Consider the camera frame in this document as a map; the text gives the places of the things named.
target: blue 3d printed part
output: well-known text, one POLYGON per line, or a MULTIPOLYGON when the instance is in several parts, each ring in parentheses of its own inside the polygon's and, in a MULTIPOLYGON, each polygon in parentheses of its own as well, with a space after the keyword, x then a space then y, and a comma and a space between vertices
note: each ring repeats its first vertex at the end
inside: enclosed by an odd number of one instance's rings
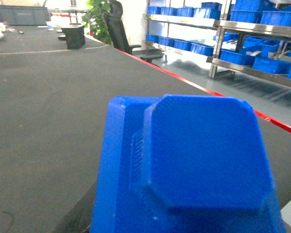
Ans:
POLYGON ((284 233, 251 106, 234 98, 115 97, 91 233, 284 233))

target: metal shelf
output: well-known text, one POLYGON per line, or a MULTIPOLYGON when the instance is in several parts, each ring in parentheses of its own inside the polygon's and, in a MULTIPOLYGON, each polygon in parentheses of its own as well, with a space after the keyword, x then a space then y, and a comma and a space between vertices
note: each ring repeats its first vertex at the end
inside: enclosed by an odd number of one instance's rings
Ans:
POLYGON ((291 27, 233 22, 226 20, 221 20, 220 26, 227 31, 246 32, 246 34, 262 35, 265 37, 291 41, 291 27))
POLYGON ((177 53, 177 54, 180 54, 180 55, 184 55, 184 56, 196 56, 196 57, 199 57, 199 58, 202 58, 202 57, 205 58, 206 57, 207 58, 206 62, 211 62, 211 60, 212 60, 212 57, 208 57, 208 56, 205 56, 205 55, 202 55, 202 54, 198 54, 198 53, 195 53, 195 52, 180 50, 180 49, 176 49, 176 48, 173 48, 173 47, 160 45, 160 44, 152 43, 152 42, 148 42, 148 41, 146 41, 145 44, 148 45, 148 46, 152 46, 152 47, 154 47, 156 49, 159 49, 159 50, 163 50, 163 51, 166 51, 166 52, 174 52, 174 53, 177 53))
POLYGON ((148 20, 173 23, 183 26, 201 28, 201 29, 212 29, 217 30, 220 21, 212 18, 195 18, 195 17, 180 17, 180 16, 165 16, 165 15, 150 15, 144 14, 144 18, 148 20))
POLYGON ((263 71, 259 71, 256 69, 252 69, 250 67, 241 66, 238 64, 222 61, 220 59, 213 58, 212 64, 223 67, 229 70, 233 70, 236 72, 241 72, 243 74, 251 75, 260 79, 264 79, 273 83, 277 83, 283 86, 287 86, 291 88, 291 79, 278 75, 278 74, 270 74, 263 71))
POLYGON ((291 4, 291 0, 271 0, 275 4, 291 4))

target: chair backrest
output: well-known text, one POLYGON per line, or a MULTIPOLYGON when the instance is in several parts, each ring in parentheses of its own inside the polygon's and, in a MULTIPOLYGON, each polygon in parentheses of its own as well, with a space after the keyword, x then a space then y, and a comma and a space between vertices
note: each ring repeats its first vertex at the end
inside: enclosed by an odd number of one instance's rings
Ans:
POLYGON ((131 48, 128 44, 121 17, 113 13, 104 13, 103 18, 107 25, 113 46, 121 51, 131 54, 131 48))
POLYGON ((109 0, 109 4, 111 7, 110 12, 114 15, 117 15, 118 17, 122 17, 122 15, 123 15, 122 3, 120 3, 117 0, 109 0))

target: metal shelving unit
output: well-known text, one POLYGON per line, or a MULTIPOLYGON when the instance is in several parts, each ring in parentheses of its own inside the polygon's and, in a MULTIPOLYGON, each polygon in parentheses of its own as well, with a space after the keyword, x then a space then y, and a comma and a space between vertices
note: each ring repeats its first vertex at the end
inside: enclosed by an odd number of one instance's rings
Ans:
POLYGON ((172 23, 182 26, 189 26, 201 29, 212 29, 217 30, 220 25, 220 21, 212 19, 212 18, 194 18, 194 17, 180 17, 180 16, 165 16, 165 15, 150 15, 144 14, 145 19, 164 22, 164 23, 172 23))
POLYGON ((264 37, 291 41, 291 27, 233 22, 226 20, 220 21, 220 27, 230 32, 246 32, 251 35, 261 35, 264 37))
POLYGON ((194 53, 194 52, 190 52, 190 51, 176 49, 174 47, 160 45, 160 44, 152 43, 152 42, 148 42, 148 41, 146 41, 145 44, 148 45, 148 46, 154 47, 156 49, 162 50, 162 51, 173 52, 173 53, 176 53, 176 54, 179 54, 179 55, 183 55, 183 56, 194 56, 196 58, 205 58, 206 57, 207 58, 207 62, 211 62, 211 60, 212 60, 212 57, 208 57, 208 56, 201 55, 201 54, 194 53))
MULTIPOLYGON (((291 4, 291 0, 271 0, 276 6, 280 4, 291 4)), ((144 14, 144 18, 148 20, 165 22, 201 29, 211 29, 217 30, 217 40, 214 46, 214 52, 212 57, 208 57, 207 62, 211 62, 211 69, 209 72, 209 76, 211 78, 215 78, 222 74, 241 72, 243 74, 247 74, 250 76, 258 77, 260 79, 264 79, 270 82, 274 82, 280 85, 284 85, 291 88, 291 79, 284 77, 282 75, 274 75, 266 72, 262 72, 259 70, 252 69, 246 66, 240 66, 237 64, 221 61, 219 59, 222 44, 224 40, 224 36, 226 32, 238 33, 239 39, 236 46, 236 51, 239 51, 243 47, 243 43, 247 35, 265 37, 278 39, 281 41, 290 41, 291 42, 291 27, 282 27, 282 26, 273 26, 273 25, 264 25, 264 24, 256 24, 256 23, 244 23, 244 22, 233 22, 227 21, 227 16, 230 10, 232 0, 226 0, 222 5, 220 20, 215 19, 197 19, 194 17, 177 17, 177 16, 164 16, 164 15, 149 15, 144 14), (226 68, 226 71, 218 72, 218 67, 226 68)), ((157 49, 164 51, 172 51, 178 54, 185 55, 187 53, 191 54, 191 52, 178 50, 172 47, 162 46, 159 44, 153 44, 146 42, 148 46, 153 46, 157 49)), ((282 54, 285 51, 286 45, 281 43, 279 51, 282 54)))
POLYGON ((241 66, 238 64, 222 61, 222 60, 216 59, 216 58, 213 58, 211 60, 212 60, 212 64, 214 64, 216 66, 223 67, 223 68, 235 71, 235 72, 241 72, 244 74, 248 74, 250 76, 261 78, 261 79, 264 79, 264 80, 267 80, 270 82, 274 82, 274 83, 277 83, 277 84, 280 84, 283 86, 291 87, 291 79, 288 79, 287 77, 281 76, 279 74, 266 73, 263 71, 252 69, 250 67, 241 66))

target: black office chair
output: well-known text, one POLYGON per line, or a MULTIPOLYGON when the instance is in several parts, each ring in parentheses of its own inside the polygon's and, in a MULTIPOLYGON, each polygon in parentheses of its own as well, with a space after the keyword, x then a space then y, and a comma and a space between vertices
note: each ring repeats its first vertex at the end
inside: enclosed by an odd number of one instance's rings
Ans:
MULTIPOLYGON (((109 35, 113 42, 113 46, 121 51, 124 51, 132 55, 132 50, 135 48, 140 48, 141 45, 129 45, 126 37, 124 25, 121 19, 123 14, 122 4, 116 0, 109 0, 111 7, 110 13, 104 13, 103 18, 107 25, 109 35)), ((152 63, 154 59, 160 59, 163 57, 163 54, 152 54, 144 55, 140 58, 144 61, 152 63)))

